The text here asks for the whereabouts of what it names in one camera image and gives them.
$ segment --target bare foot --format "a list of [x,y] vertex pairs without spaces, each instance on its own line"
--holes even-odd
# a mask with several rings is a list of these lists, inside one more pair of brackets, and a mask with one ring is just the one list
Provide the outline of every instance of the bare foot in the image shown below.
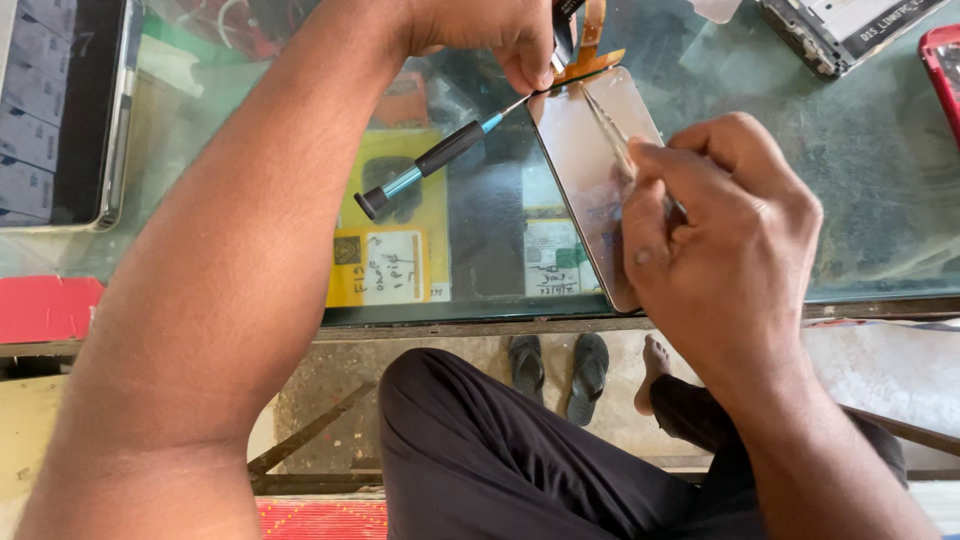
[[643,416],[653,416],[654,408],[650,405],[650,385],[661,375],[671,375],[670,355],[652,334],[647,334],[646,342],[646,346],[643,347],[643,363],[647,367],[647,376],[643,378],[643,384],[634,396],[634,407],[636,412]]

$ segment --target flip-flop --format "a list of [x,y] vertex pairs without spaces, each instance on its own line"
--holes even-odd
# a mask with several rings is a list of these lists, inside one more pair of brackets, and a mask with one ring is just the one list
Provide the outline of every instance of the flip-flop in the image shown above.
[[593,419],[597,400],[603,395],[610,353],[602,337],[588,333],[577,340],[573,358],[573,389],[566,404],[566,419],[582,427]]
[[510,374],[517,392],[543,405],[544,372],[539,337],[518,335],[510,340]]

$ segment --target red cloth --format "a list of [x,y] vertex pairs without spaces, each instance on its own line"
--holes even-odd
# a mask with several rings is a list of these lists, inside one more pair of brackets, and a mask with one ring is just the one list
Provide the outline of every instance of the red cloth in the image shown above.
[[0,280],[0,343],[83,339],[104,293],[95,278]]

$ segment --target red mat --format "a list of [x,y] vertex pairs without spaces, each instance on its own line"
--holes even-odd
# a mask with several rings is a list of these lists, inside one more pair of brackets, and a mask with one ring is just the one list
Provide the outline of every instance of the red mat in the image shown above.
[[257,497],[264,538],[384,540],[386,501],[312,501]]

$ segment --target blue screwdriver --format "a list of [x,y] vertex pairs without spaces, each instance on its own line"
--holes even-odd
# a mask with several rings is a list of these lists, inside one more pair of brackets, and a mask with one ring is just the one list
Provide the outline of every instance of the blue screwdriver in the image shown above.
[[355,193],[353,198],[356,199],[357,204],[367,214],[367,217],[375,219],[377,211],[385,207],[404,187],[432,175],[451,161],[459,158],[474,144],[483,140],[483,137],[495,128],[511,110],[516,109],[528,99],[530,99],[530,96],[524,97],[508,108],[499,110],[483,120],[473,120],[460,131],[445,138],[437,146],[428,150],[426,154],[414,160],[415,165],[397,175],[396,178],[381,187],[371,189],[363,195]]

